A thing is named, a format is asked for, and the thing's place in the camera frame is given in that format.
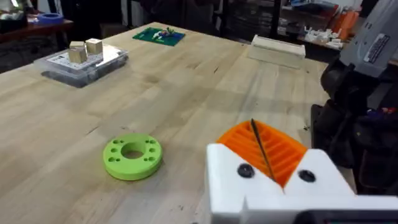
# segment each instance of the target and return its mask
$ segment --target red object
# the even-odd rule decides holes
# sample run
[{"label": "red object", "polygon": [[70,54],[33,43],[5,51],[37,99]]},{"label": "red object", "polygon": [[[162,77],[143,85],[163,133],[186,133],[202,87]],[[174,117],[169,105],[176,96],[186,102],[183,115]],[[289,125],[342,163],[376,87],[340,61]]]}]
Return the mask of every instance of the red object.
[{"label": "red object", "polygon": [[358,20],[359,13],[355,11],[343,12],[340,17],[337,19],[333,32],[339,33],[338,38],[341,40],[346,40],[351,33],[352,28],[354,27],[356,21]]}]

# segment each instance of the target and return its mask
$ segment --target orange object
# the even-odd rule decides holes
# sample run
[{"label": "orange object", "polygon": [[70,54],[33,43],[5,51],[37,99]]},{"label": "orange object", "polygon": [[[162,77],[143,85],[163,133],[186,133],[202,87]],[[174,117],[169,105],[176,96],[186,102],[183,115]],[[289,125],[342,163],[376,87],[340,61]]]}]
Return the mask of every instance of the orange object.
[{"label": "orange object", "polygon": [[333,32],[339,33],[338,38],[341,40],[346,40],[351,33],[352,28],[354,27],[356,21],[358,20],[359,13],[355,11],[343,12],[338,20],[336,21],[336,25],[333,28]]},{"label": "orange object", "polygon": [[[275,181],[284,187],[307,149],[288,135],[264,123],[255,122]],[[231,128],[217,143],[224,144],[265,175],[271,176],[250,121]]]}]

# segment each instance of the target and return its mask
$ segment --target label on robot arm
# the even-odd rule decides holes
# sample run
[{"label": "label on robot arm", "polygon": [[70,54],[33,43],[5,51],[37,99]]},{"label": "label on robot arm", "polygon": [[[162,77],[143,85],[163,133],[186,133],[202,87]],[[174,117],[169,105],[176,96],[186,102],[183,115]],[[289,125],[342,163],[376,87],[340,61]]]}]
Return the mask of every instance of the label on robot arm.
[{"label": "label on robot arm", "polygon": [[379,34],[376,40],[374,40],[371,48],[369,49],[363,60],[365,62],[375,63],[384,46],[386,46],[389,40],[390,36],[386,34]]}]

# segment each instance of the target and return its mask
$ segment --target clear plastic box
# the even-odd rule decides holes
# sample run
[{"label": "clear plastic box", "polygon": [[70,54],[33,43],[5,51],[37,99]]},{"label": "clear plastic box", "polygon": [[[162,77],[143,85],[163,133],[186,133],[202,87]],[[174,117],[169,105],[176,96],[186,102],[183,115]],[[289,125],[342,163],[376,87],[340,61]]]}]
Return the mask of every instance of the clear plastic box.
[{"label": "clear plastic box", "polygon": [[70,62],[68,50],[64,50],[36,60],[34,65],[44,69],[45,77],[81,88],[122,67],[128,59],[127,53],[103,44],[102,54],[88,54],[87,61],[81,64]]}]

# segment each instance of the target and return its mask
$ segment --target blue object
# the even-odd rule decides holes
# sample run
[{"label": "blue object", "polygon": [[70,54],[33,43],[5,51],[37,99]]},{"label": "blue object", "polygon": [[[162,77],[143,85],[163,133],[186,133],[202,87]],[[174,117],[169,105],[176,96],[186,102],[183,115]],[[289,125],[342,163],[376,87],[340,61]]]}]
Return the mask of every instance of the blue object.
[{"label": "blue object", "polygon": [[63,16],[58,13],[43,13],[37,16],[39,25],[62,24]]}]

